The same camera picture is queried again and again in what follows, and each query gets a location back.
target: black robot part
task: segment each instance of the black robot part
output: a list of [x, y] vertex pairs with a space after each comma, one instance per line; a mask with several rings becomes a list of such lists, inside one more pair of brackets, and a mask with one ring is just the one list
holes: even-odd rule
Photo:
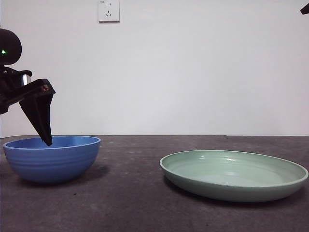
[[47, 79], [30, 82], [29, 70], [17, 71], [4, 66], [16, 63], [21, 52], [19, 38], [9, 30], [0, 29], [0, 114], [19, 102], [39, 136], [51, 145], [50, 104], [56, 92]]
[[305, 14], [309, 14], [309, 3], [303, 8], [300, 10], [300, 12], [305, 15]]

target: dark tabletop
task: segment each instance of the dark tabletop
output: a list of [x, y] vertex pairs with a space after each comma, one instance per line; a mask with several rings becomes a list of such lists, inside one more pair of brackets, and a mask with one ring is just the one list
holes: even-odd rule
[[[1, 139], [1, 145], [17, 136]], [[309, 168], [309, 137], [99, 136], [96, 162], [70, 182], [42, 186], [20, 179], [1, 146], [2, 232], [309, 232], [309, 181], [266, 203], [231, 203], [188, 193], [159, 166], [165, 155], [236, 150]]]

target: power outlet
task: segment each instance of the power outlet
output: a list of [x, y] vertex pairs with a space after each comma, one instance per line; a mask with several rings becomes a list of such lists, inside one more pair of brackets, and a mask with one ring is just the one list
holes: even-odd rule
[[119, 0], [102, 0], [98, 3], [99, 23], [118, 23], [120, 21]]

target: blue bowl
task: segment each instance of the blue bowl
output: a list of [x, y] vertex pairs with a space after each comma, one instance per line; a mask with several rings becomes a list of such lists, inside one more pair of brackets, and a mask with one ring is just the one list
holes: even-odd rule
[[40, 138], [3, 145], [11, 168], [23, 179], [54, 184], [85, 172], [96, 160], [100, 139], [90, 136], [54, 136], [47, 146]]

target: plate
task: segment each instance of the plate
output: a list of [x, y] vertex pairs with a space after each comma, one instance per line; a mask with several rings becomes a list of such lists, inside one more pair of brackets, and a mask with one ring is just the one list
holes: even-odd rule
[[288, 160], [255, 153], [196, 150], [163, 157], [166, 177], [191, 193], [232, 202], [266, 202], [298, 191], [308, 171]]

